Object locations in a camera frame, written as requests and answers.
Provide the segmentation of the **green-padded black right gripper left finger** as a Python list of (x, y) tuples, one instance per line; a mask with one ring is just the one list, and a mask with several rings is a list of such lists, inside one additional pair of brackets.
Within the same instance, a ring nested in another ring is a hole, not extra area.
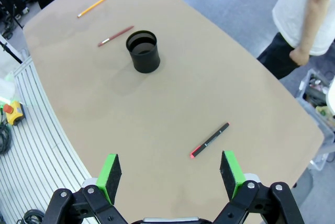
[(119, 156), (109, 154), (95, 183), (75, 193), (67, 188), (54, 191), (43, 223), (82, 223), (91, 217), (98, 223), (126, 223), (114, 206), (120, 178)]

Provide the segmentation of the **green-padded black right gripper right finger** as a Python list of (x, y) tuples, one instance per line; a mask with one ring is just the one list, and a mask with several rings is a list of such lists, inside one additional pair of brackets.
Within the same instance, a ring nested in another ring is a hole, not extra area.
[(222, 152), (220, 174), (229, 202), (214, 223), (244, 223), (250, 213), (259, 214), (264, 223), (304, 223), (290, 187), (247, 180), (233, 151)]

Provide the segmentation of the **person's left hand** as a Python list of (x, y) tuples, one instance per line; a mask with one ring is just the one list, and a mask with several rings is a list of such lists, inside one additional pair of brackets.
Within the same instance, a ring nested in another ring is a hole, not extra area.
[(309, 61), (310, 48), (298, 46), (290, 52), (289, 57), (299, 66), (306, 65)]

